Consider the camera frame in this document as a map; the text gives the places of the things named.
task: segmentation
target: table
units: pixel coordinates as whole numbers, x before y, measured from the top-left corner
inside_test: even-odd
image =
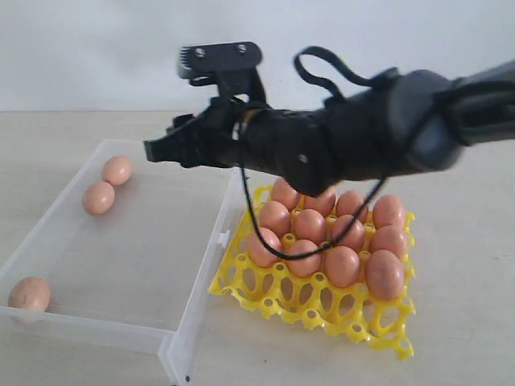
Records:
[[[175,114],[0,113],[0,264],[102,139],[160,136]],[[266,321],[223,297],[210,306],[193,384],[511,384],[513,149],[478,146],[447,173],[398,178],[385,189],[417,216],[417,314],[407,325],[414,358],[399,362],[390,351]],[[0,347],[2,384],[169,384],[145,355],[2,329]]]

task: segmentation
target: white wall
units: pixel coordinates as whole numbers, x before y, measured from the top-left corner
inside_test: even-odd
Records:
[[[0,0],[0,110],[203,108],[212,89],[177,77],[179,47],[244,39],[265,54],[270,102],[310,108],[326,94],[291,63],[307,45],[367,76],[467,75],[515,58],[514,19],[511,0]]]

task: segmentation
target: yellow egg tray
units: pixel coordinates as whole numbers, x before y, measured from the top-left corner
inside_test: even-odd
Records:
[[[268,200],[272,186],[259,187],[253,193],[255,211]],[[303,199],[292,211],[292,216],[302,210]],[[365,223],[365,246],[359,253],[362,262],[369,256],[367,251],[375,228],[369,213]],[[328,222],[335,219],[334,211]],[[414,245],[410,233],[412,213],[406,213],[404,231],[409,237],[409,246]],[[253,232],[249,213],[246,211],[227,248],[220,267],[209,288],[210,294],[231,294],[245,310],[260,310],[262,317],[269,319],[277,314],[283,322],[301,322],[308,330],[321,327],[328,335],[346,334],[359,343],[365,341],[373,349],[392,348],[400,360],[413,356],[414,349],[406,337],[406,320],[415,313],[413,300],[408,294],[408,282],[414,277],[414,266],[410,262],[409,249],[402,258],[405,283],[399,298],[385,302],[375,298],[368,290],[364,280],[365,264],[361,264],[358,282],[342,289],[332,285],[323,272],[313,273],[310,277],[296,277],[285,261],[264,269],[255,265],[249,258],[245,241]],[[292,233],[282,238],[283,245],[295,241]]]

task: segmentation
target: brown egg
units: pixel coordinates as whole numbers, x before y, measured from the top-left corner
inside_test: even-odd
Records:
[[[304,209],[295,217],[293,229],[298,240],[309,240],[320,245],[327,234],[327,223],[315,209]]]
[[[270,247],[281,252],[281,241],[275,233],[267,228],[259,228],[259,232]],[[252,232],[247,238],[247,253],[250,260],[262,268],[269,268],[279,260],[265,248],[255,232]]]
[[[288,249],[289,255],[297,255],[300,253],[311,252],[317,249],[315,243],[309,240],[297,240],[295,241],[290,249]],[[315,273],[320,268],[322,257],[319,253],[311,255],[301,260],[287,260],[286,265],[290,272],[298,277],[308,277]]]
[[[363,203],[363,196],[358,191],[346,191],[343,193],[336,202],[336,215],[338,217],[343,215],[354,215],[360,205]],[[359,219],[361,223],[366,223],[369,216],[369,207],[366,206],[361,211]]]
[[[290,231],[290,212],[284,205],[277,201],[267,201],[259,211],[259,226],[268,228],[279,238]]]
[[[377,229],[386,225],[404,228],[406,211],[401,200],[394,195],[383,195],[372,210],[373,224]]]
[[[50,304],[48,281],[42,277],[25,277],[11,290],[8,306],[23,310],[44,312]]]
[[[336,287],[347,288],[357,282],[360,266],[360,257],[349,247],[335,247],[325,254],[325,274]]]
[[[335,221],[335,223],[332,225],[331,228],[331,238],[336,238],[344,228],[352,221],[351,215],[343,215],[341,217],[338,217],[338,219]],[[343,245],[345,247],[349,247],[350,249],[353,249],[355,252],[359,252],[363,245],[365,244],[365,228],[363,227],[363,224],[357,220],[350,230],[348,231],[347,235],[338,243],[338,245]]]
[[[279,177],[272,186],[270,199],[272,201],[278,201],[284,205],[288,211],[292,211],[299,205],[300,193],[291,187],[284,178]]]
[[[399,297],[404,287],[402,263],[390,251],[377,250],[366,262],[365,282],[378,299],[389,301]]]
[[[131,174],[132,163],[123,155],[112,157],[104,164],[104,167],[102,167],[102,179],[114,187],[126,183]]]
[[[82,197],[84,210],[93,216],[106,213],[113,206],[113,202],[114,188],[105,181],[93,184]]]
[[[376,230],[370,240],[369,251],[374,253],[378,249],[386,249],[402,259],[408,249],[408,238],[402,228],[386,225]]]
[[[304,197],[304,209],[315,209],[319,211],[323,217],[331,214],[336,202],[336,191],[334,187],[329,187],[324,193],[318,197]]]

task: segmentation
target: plastic bin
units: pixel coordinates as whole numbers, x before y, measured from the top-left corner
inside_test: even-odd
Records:
[[[84,191],[122,154],[132,179],[107,213],[87,215]],[[157,355],[172,384],[187,385],[208,287],[244,209],[239,193],[232,170],[152,164],[141,142],[103,141],[0,270],[0,326]],[[47,313],[7,307],[32,275],[50,282]]]

